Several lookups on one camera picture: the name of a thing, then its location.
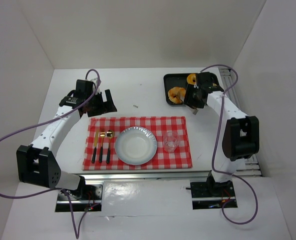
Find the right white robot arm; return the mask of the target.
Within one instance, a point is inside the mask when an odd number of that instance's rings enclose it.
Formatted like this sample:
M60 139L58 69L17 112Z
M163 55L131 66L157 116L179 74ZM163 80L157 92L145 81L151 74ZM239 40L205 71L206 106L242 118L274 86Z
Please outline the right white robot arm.
M191 73L186 81L183 103L195 111L208 106L219 116L212 170L206 180L209 193L217 197L229 189L242 161L259 151L259 120L242 112L210 72Z

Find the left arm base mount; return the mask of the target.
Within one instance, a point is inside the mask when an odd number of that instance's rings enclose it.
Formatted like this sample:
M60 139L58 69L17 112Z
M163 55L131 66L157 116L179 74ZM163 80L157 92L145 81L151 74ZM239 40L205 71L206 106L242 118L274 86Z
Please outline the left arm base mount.
M102 190L103 184L96 183L87 185L81 195L75 195L67 190L74 212L100 212L102 209ZM68 197L61 191L57 195L55 212L66 213L70 211Z

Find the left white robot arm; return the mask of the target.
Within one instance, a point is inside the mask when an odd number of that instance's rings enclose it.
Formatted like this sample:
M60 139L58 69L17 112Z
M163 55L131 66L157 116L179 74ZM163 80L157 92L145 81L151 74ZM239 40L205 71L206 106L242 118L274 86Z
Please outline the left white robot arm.
M95 117L117 111L110 90L105 90L106 100L103 99L100 83L97 78L77 80L76 88L60 101L56 115L44 131L30 145L21 145L17 149L21 182L73 192L85 188L85 178L62 171L56 155L67 134L83 115Z

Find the silver metal tongs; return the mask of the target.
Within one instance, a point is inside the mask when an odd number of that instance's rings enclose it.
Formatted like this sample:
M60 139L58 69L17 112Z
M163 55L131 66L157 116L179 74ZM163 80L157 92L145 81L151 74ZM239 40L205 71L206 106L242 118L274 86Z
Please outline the silver metal tongs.
M180 104L185 105L186 107L189 108L189 110L192 112L192 114L196 115L198 112L198 109L194 106L189 106L184 103L185 100L185 95L186 95L186 90L185 89L180 89L176 93L176 99L180 101Z

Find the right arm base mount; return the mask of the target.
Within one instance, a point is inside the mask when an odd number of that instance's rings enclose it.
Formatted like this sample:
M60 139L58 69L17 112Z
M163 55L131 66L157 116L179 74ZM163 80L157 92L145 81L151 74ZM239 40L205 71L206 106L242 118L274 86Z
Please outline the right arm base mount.
M193 210L237 208L236 194L232 182L218 190L210 191L206 182L190 182L185 187L191 193Z

